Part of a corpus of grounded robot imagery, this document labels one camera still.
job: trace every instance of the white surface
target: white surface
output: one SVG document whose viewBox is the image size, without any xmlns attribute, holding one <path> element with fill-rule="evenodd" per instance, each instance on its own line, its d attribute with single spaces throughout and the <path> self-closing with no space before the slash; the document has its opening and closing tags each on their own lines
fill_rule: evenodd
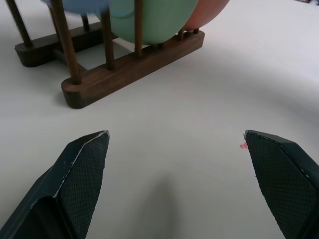
<svg viewBox="0 0 319 239">
<path fill-rule="evenodd" d="M 32 38 L 54 32 L 40 1 L 17 3 Z M 68 142 L 108 129 L 88 239 L 284 238 L 239 145 L 244 130 L 265 131 L 318 162 L 318 6 L 231 0 L 203 27 L 202 49 L 72 110 L 60 89 L 67 68 L 23 67 L 14 51 L 21 39 L 1 5 L 0 226 Z M 126 52 L 116 45 L 118 56 Z M 86 67 L 104 61 L 102 47 L 78 56 Z"/>
</svg>

